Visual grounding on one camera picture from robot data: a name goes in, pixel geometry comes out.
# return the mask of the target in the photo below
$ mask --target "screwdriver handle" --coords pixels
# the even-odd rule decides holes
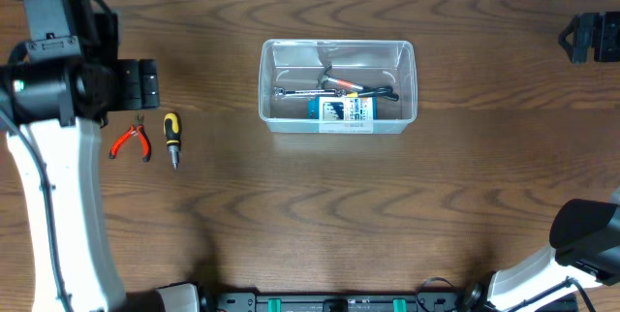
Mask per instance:
[[[181,124],[176,113],[167,113],[164,117],[164,134],[166,134],[166,145],[168,147],[180,146]]]

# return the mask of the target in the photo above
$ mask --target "plastic container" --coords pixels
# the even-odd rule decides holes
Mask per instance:
[[[273,95],[274,87],[315,89],[328,65],[336,78],[367,87],[391,85],[400,99],[377,98],[373,120],[329,121],[308,118],[312,99]],[[414,48],[406,41],[269,40],[261,56],[259,113],[277,133],[401,133],[418,113]]]

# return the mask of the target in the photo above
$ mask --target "screwdriver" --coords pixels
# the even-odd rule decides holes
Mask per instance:
[[[166,145],[172,157],[172,165],[176,170],[178,168],[178,152],[181,150],[181,125],[176,113],[170,112],[164,117],[164,134],[166,134]]]

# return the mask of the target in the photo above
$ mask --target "metal wrench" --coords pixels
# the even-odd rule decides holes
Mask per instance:
[[[273,87],[273,95],[276,98],[341,97],[347,95],[347,91],[345,89],[286,90],[282,87]]]

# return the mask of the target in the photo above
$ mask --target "wood grain surface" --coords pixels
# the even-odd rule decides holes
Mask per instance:
[[[465,286],[545,245],[566,201],[607,201],[620,185],[620,65],[572,65],[557,46],[573,15],[620,0],[106,1],[122,14],[121,57],[159,62],[162,99],[146,113],[150,163],[137,140],[107,158],[131,112],[102,131],[127,291],[190,275],[262,292],[412,291],[432,276]],[[19,3],[0,1],[0,14],[6,59],[28,32]],[[411,42],[418,119],[397,136],[271,134],[257,78],[273,38]],[[162,134],[171,109],[178,172]],[[26,311],[25,202],[6,147],[0,161],[0,308]],[[617,311],[619,293],[591,298]]]

